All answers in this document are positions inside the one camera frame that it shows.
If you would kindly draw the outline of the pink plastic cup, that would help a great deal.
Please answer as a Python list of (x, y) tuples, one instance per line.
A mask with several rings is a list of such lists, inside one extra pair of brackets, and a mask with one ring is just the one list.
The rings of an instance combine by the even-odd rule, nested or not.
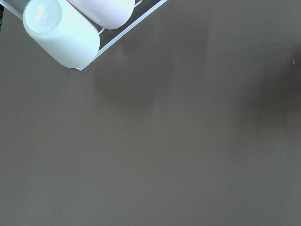
[(123, 26), (135, 8), (134, 0), (69, 0), (76, 9), (104, 29)]

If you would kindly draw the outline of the white plastic cup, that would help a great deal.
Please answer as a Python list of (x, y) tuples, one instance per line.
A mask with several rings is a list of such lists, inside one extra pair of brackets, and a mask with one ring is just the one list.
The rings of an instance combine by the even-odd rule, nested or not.
[(98, 30), (65, 0), (31, 0), (23, 12), (28, 35), (67, 68), (91, 63), (100, 47)]

